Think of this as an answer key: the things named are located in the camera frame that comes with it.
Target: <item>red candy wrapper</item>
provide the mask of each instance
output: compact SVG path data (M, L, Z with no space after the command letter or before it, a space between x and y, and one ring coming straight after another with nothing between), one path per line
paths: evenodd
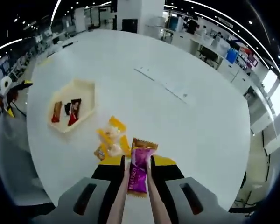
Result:
M128 194L146 197L146 162L157 147L158 145L152 142L133 139Z
M73 99L71 101L70 120L67 124L68 126L73 125L77 120L79 120L80 105L81 105L81 99Z
M59 122L61 106L62 106L62 102L61 101L55 103L55 105L54 105L54 112L53 112L53 116L52 116L52 119L51 119L52 123Z

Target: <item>yellow candy wrapper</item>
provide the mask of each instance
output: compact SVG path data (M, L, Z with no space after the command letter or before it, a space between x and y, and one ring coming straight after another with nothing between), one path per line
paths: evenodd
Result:
M127 138L125 135L119 139L119 144L125 156L131 157L131 149L129 147L129 143L127 142Z
M126 126L118 119L112 116L109 120L107 127L97 130L101 140L108 145L116 142L119 136L126 131Z
M105 158L109 157L107 145L101 143L93 154L95 154L100 160L104 160Z

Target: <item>office desk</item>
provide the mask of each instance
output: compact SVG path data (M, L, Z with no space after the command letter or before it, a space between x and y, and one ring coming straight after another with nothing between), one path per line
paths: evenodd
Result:
M170 44L151 37L95 30L36 66L29 88L27 126L36 171L54 205L62 193L98 165L96 129L114 115L127 137L159 144L184 176L192 176L228 210L241 186L250 148L247 102L219 73ZM135 68L153 67L156 79L186 88L186 104ZM95 113L66 136L46 123L53 93L74 78L94 81ZM154 223L149 198L127 196L126 223Z

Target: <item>purple candy wrapper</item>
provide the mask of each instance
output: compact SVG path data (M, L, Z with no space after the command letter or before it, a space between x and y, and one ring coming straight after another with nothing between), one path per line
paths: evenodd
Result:
M137 148L131 153L130 178L128 192L138 196L146 195L146 162L154 153L154 149Z

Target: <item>white cabinet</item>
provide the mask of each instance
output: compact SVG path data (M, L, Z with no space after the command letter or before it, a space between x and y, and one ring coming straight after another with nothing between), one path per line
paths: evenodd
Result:
M217 69L221 74L231 73L233 76L236 76L240 67L237 64L231 64L226 59L223 59L219 68Z
M227 60L223 59L217 71L227 79L232 82L237 75L239 67L235 64L230 64Z
M233 79L232 84L242 95L244 95L251 86L250 78L243 70L238 71L238 74Z
M174 32L171 44L186 52L190 52L191 39L187 33Z

